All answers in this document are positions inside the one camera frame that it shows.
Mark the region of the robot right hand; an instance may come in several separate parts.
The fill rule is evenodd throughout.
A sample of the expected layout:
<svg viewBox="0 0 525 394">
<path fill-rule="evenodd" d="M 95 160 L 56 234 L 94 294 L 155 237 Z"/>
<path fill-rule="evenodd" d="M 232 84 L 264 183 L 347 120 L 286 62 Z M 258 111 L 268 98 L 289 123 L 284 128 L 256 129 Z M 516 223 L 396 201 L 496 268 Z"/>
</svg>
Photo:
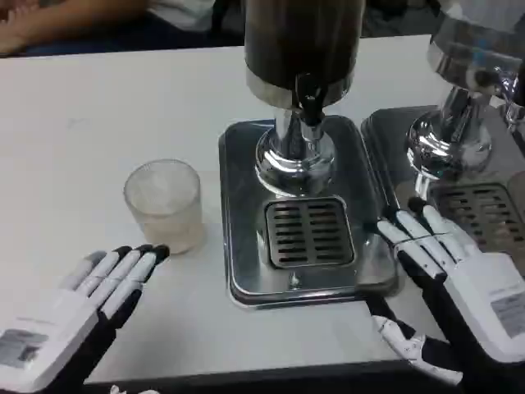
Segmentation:
<svg viewBox="0 0 525 394">
<path fill-rule="evenodd" d="M 443 340 L 365 299 L 377 331 L 420 373 L 465 393 L 524 391 L 524 279 L 511 256 L 484 252 L 458 224 L 418 197 L 386 207 L 365 229 L 379 235 L 420 290 Z"/>
</svg>

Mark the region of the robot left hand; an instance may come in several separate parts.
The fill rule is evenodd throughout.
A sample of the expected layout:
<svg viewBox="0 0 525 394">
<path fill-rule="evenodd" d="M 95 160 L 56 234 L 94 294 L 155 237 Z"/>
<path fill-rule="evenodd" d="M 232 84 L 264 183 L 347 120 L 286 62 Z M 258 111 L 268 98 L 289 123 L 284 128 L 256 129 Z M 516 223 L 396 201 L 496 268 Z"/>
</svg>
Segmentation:
<svg viewBox="0 0 525 394">
<path fill-rule="evenodd" d="M 95 251 L 18 309 L 1 326 L 1 391 L 79 392 L 170 253 L 150 244 Z"/>
</svg>

